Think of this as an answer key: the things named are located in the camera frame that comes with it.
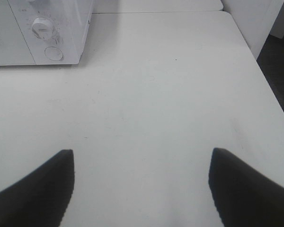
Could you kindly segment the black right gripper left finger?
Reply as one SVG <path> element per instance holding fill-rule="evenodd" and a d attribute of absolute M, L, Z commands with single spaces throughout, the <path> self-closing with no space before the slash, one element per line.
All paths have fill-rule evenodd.
<path fill-rule="evenodd" d="M 58 227 L 74 190 L 74 153 L 61 150 L 0 192 L 0 227 Z"/>

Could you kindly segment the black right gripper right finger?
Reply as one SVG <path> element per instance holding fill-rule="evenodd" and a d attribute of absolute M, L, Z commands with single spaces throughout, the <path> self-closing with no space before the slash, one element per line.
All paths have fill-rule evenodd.
<path fill-rule="evenodd" d="M 223 148 L 214 148 L 209 188 L 226 227 L 284 227 L 284 187 Z"/>

